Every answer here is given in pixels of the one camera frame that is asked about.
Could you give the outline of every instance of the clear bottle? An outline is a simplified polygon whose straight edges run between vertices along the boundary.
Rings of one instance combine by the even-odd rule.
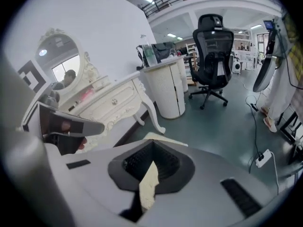
[[[148,65],[154,66],[158,64],[155,52],[153,51],[152,45],[148,42],[146,35],[141,35],[141,43]]]

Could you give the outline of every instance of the floor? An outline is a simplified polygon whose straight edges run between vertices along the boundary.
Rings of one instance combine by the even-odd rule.
[[[157,110],[159,125],[166,128],[164,136],[186,143],[189,147],[218,154],[248,171],[252,157],[256,154],[255,123],[245,99],[249,96],[247,102],[255,103],[260,96],[257,106],[261,107],[270,91],[266,89],[262,94],[251,91],[257,75],[257,71],[246,70],[240,75],[233,74],[231,81],[223,89],[223,96],[229,100],[227,107],[223,107],[222,100],[210,96],[205,109],[201,110],[200,105],[205,96],[193,95],[193,98],[189,99],[189,93],[198,90],[197,87],[189,87],[189,91],[185,93],[186,110],[181,117],[166,120]],[[284,118],[287,119],[291,113],[291,108],[288,108]],[[300,164],[296,162],[287,165],[291,146],[280,132],[271,133],[268,130],[263,123],[264,116],[260,112],[254,111],[254,114],[257,121],[258,149],[261,152],[269,149],[275,154],[280,191],[282,191],[294,184],[294,176],[287,177],[287,175],[298,169]],[[145,120],[145,126],[140,126],[127,143],[141,140],[149,132],[158,133],[150,117]],[[273,195],[277,193],[273,160],[268,161],[260,169],[252,164],[251,174],[266,184]]]

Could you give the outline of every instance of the chair headrest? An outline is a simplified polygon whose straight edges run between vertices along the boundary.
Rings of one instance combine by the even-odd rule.
[[[212,30],[223,27],[223,17],[218,14],[205,14],[199,18],[198,28]]]

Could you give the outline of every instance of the office chair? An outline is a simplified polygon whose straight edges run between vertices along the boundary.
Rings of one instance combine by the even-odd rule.
[[[199,70],[194,71],[189,60],[190,73],[194,82],[205,85],[201,91],[191,93],[189,99],[195,94],[206,94],[201,109],[210,95],[224,101],[227,106],[228,100],[216,93],[223,92],[232,77],[230,68],[230,54],[233,44],[233,32],[223,27],[223,18],[217,14],[202,15],[199,19],[198,29],[193,32],[193,38],[199,52]]]

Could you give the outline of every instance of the shoe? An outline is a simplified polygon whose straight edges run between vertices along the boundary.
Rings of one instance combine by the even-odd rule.
[[[263,119],[264,124],[269,128],[269,130],[273,133],[276,133],[275,121],[269,118],[268,116]]]
[[[269,109],[266,108],[265,106],[262,106],[262,107],[260,108],[260,111],[261,111],[261,113],[263,113],[266,117],[268,116]]]

